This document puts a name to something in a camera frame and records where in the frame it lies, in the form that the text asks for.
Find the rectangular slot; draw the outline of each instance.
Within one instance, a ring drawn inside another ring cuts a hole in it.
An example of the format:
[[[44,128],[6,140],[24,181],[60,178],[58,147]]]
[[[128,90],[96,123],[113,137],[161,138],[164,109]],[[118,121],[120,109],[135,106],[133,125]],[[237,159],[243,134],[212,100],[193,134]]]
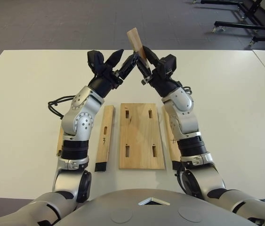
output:
[[[152,154],[153,154],[153,157],[156,157],[156,146],[152,146]]]
[[[125,157],[129,157],[130,146],[125,146]]]

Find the silver robot arm segment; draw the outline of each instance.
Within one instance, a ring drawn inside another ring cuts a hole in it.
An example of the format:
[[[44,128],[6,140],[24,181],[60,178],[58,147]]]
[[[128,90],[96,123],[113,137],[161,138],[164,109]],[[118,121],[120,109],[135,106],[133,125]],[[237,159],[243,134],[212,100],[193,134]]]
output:
[[[181,152],[181,167],[177,171],[177,176],[182,189],[188,195],[238,214],[257,225],[265,226],[265,202],[241,191],[225,188],[201,137],[193,112],[194,101],[190,96],[192,91],[171,79],[176,69],[176,58],[168,55],[158,59],[149,48],[143,48],[155,69],[151,72],[141,58],[137,66],[144,76],[142,83],[149,83],[156,89],[169,115],[172,133]]]

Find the gray carpet floor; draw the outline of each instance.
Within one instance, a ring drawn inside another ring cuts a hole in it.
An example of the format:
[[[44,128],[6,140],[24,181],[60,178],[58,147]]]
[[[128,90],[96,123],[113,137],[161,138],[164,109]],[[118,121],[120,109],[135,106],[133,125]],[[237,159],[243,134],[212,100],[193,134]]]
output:
[[[257,16],[265,23],[261,10]],[[211,33],[215,20],[238,22],[239,18],[236,6],[202,5],[199,0],[196,4],[192,0],[0,0],[0,53],[131,49],[126,32],[133,27],[151,49],[250,49],[255,35],[250,30]],[[253,48],[265,49],[265,42]],[[27,202],[0,199],[0,216]]]

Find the caster wheel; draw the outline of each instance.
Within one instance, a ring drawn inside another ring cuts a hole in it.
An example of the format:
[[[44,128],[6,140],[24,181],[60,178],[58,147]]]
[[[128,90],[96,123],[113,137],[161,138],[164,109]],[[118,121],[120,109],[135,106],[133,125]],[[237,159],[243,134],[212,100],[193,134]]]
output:
[[[213,27],[212,33],[215,33],[217,31],[217,27]]]

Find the black cable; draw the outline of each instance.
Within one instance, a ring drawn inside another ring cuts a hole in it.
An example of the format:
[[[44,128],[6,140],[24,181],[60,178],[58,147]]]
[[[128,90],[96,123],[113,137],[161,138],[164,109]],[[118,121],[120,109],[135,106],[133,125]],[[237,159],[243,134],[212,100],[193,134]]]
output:
[[[75,96],[64,96],[64,97],[60,97],[56,100],[53,101],[49,101],[48,102],[48,109],[55,115],[59,116],[60,119],[63,118],[63,114],[61,114],[59,111],[57,111],[54,106],[58,106],[59,103],[65,102],[65,101],[69,101],[69,100],[73,100]]]
[[[189,87],[189,86],[185,86],[185,87],[183,87],[183,89],[184,89],[184,91],[185,91],[187,94],[192,95],[191,87]]]
[[[187,194],[187,191],[184,188],[183,184],[181,183],[181,179],[180,179],[181,178],[181,175],[180,174],[181,174],[182,171],[184,171],[184,170],[183,170],[183,165],[181,164],[180,167],[178,168],[178,170],[176,171],[175,176],[177,177],[177,181],[178,181],[179,186],[184,191],[184,193]]]

